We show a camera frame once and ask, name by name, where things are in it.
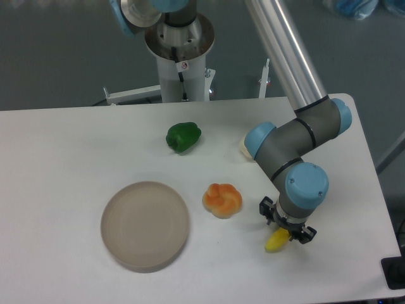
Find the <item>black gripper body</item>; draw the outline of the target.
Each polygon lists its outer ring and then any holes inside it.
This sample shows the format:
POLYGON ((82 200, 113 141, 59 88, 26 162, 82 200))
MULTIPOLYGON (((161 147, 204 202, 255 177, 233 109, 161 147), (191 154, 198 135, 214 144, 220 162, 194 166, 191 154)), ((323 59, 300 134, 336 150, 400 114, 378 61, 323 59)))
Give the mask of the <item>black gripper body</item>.
POLYGON ((276 202, 273 208, 273 219, 276 224, 289 232, 298 232, 304 227, 304 222, 300 222, 297 218, 293 218, 284 212, 279 202, 276 202))

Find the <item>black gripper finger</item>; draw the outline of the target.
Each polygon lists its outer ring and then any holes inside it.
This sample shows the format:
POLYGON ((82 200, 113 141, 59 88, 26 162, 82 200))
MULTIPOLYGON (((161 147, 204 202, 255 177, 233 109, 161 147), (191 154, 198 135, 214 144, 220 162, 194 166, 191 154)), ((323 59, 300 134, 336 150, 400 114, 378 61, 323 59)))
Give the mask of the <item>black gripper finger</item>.
POLYGON ((290 241, 296 240, 301 244, 309 243, 317 234, 317 230, 310 226, 302 226, 298 230, 289 231, 290 241))
POLYGON ((272 199, 265 196, 259 203, 259 213, 266 218, 267 225, 274 222, 274 207, 275 204, 272 199))

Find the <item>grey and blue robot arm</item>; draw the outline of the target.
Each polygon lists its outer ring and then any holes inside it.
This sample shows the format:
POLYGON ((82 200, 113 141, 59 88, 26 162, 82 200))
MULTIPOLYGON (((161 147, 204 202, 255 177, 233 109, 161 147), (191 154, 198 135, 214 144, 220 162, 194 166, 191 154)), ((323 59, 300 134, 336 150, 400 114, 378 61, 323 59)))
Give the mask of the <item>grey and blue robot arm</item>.
MULTIPOLYGON (((144 31, 149 51, 158 62, 157 91, 167 103, 209 99, 205 56, 215 33, 197 12, 195 1, 112 1, 121 29, 144 31)), ((295 118, 281 127, 266 122, 250 130, 244 145, 279 192, 264 198, 260 214, 288 231, 302 244, 316 231, 306 221, 324 200, 328 177, 302 157, 345 132, 351 111, 324 90, 283 2, 248 1, 248 11, 273 62, 295 118)))

